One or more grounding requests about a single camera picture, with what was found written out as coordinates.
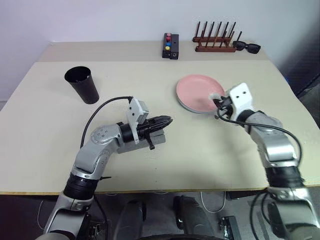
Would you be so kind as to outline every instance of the floor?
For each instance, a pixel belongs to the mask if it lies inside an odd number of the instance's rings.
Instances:
[[[320,212],[320,188],[310,188],[311,196],[316,210]],[[199,192],[170,192],[170,193],[139,193],[139,194],[117,194],[98,195],[105,209],[109,223],[109,239],[116,227],[120,213],[125,204],[132,199],[141,199],[147,205],[147,217],[143,226],[143,236],[159,234],[182,233],[176,226],[175,215],[172,209],[174,196],[186,195],[195,197],[201,204]],[[219,209],[223,203],[223,192],[204,192],[203,200],[209,210]],[[223,232],[219,230],[218,220],[223,216],[235,216],[243,240],[254,239],[249,225],[249,209],[253,200],[252,196],[240,199],[226,200],[224,209],[219,213],[207,213],[215,232],[215,237],[223,238]],[[10,240],[34,240],[42,234],[37,224],[37,213],[40,199],[32,199],[25,196],[0,195],[0,233],[2,239]],[[42,226],[46,224],[48,216],[54,207],[54,201],[44,201],[41,207],[39,222]],[[260,207],[256,207],[254,217],[257,218],[255,226],[259,239],[276,240],[269,225],[262,219]],[[98,207],[93,204],[89,210],[93,218],[101,220]]]

